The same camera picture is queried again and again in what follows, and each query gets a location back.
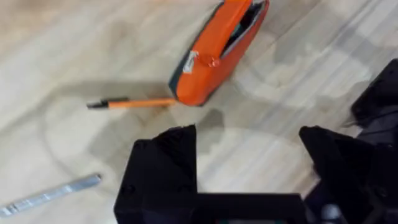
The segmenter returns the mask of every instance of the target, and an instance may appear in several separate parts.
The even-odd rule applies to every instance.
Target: ruler
[[[75,180],[63,186],[56,187],[52,190],[42,192],[41,194],[33,195],[31,197],[18,200],[16,202],[12,202],[9,205],[0,207],[0,217],[1,218],[10,217],[19,212],[42,205],[43,203],[65,196],[72,192],[77,192],[80,190],[93,187],[99,184],[100,182],[101,182],[101,176],[99,174],[94,174],[79,180]]]

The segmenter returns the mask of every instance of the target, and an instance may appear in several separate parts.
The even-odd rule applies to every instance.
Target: wood grain
[[[0,204],[104,175],[95,189],[1,223],[116,223],[112,206],[133,142],[191,123],[200,191],[308,193],[317,178],[298,130],[358,133],[342,124],[398,56],[398,2],[271,0],[245,56],[204,107],[85,108],[105,96],[168,96],[168,79],[215,5],[0,2]]]

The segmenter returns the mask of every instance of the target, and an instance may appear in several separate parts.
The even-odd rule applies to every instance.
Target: black 3d-printed part
[[[387,106],[398,105],[398,59],[392,60],[354,102],[351,112],[361,127]]]
[[[361,224],[367,220],[375,211],[364,184],[370,175],[374,147],[317,126],[302,127],[300,137],[347,222]]]
[[[136,141],[114,213],[119,224],[307,223],[299,194],[199,194],[194,126]]]

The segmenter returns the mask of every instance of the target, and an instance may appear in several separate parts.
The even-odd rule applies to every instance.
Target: metal ruler
[[[14,214],[22,212],[32,207],[42,205],[56,198],[62,197],[72,192],[77,192],[90,187],[93,187],[101,182],[99,174],[90,175],[88,177],[70,182],[69,184],[57,187],[55,189],[43,192],[41,194],[33,195],[31,197],[10,203],[4,207],[0,207],[0,217],[10,217]]]

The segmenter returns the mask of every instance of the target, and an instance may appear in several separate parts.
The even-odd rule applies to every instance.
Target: wooden floor
[[[303,125],[344,128],[398,57],[396,0],[271,0],[231,78],[202,108],[89,111],[105,96],[165,96],[215,1],[0,2],[0,204],[99,172],[96,188],[0,220],[116,223],[132,143],[196,123],[202,192],[300,192],[316,184]]]

